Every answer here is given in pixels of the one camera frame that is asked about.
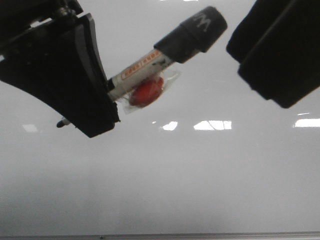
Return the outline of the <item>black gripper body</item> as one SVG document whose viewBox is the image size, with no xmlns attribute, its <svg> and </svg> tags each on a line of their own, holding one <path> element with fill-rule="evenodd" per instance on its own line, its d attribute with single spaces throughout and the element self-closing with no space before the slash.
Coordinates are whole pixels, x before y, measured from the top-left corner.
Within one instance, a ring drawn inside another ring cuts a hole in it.
<svg viewBox="0 0 320 240">
<path fill-rule="evenodd" d="M 25 33 L 35 22 L 56 19 L 70 12 L 78 15 L 83 8 L 77 0 L 2 0 L 0 2 L 0 54 L 10 42 Z"/>
</svg>

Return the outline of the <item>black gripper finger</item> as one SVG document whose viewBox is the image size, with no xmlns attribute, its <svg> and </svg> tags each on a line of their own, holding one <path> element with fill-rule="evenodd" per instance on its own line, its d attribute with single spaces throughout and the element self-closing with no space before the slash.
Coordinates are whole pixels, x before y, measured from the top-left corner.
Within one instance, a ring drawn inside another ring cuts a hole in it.
<svg viewBox="0 0 320 240">
<path fill-rule="evenodd" d="M 290 108 L 320 86 L 319 1 L 257 0 L 226 51 L 252 90 Z"/>
<path fill-rule="evenodd" d="M 3 56 L 2 82 L 41 100 L 87 137 L 110 131 L 119 121 L 91 14 L 33 28 L 12 41 Z"/>
</svg>

